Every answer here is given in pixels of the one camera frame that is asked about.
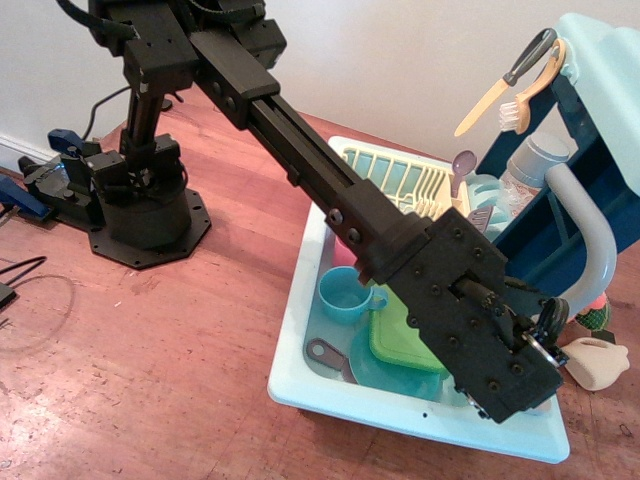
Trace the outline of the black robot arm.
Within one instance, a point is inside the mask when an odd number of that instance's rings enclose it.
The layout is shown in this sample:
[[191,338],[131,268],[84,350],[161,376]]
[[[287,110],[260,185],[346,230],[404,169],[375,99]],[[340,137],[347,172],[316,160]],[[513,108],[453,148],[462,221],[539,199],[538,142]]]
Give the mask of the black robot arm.
[[359,177],[281,97],[270,71],[285,48],[261,1],[93,1],[62,10],[122,59],[131,88],[118,151],[90,157],[90,180],[115,237],[144,247],[189,226],[187,178],[177,153],[159,150],[162,102],[197,85],[238,129],[248,130],[325,213],[355,254],[362,282],[388,286],[407,322],[484,418],[502,422],[561,386],[564,322],[558,298],[518,304],[506,258],[457,210],[436,220],[400,212]]

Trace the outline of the black carbon gripper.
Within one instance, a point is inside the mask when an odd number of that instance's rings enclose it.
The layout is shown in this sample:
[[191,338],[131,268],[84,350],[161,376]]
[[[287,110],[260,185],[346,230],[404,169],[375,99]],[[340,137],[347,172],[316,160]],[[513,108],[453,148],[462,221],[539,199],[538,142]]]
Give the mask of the black carbon gripper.
[[507,295],[505,257],[454,209],[435,222],[391,210],[383,226],[388,286],[482,417],[502,423],[556,393],[568,361],[557,345],[565,299],[519,306]]

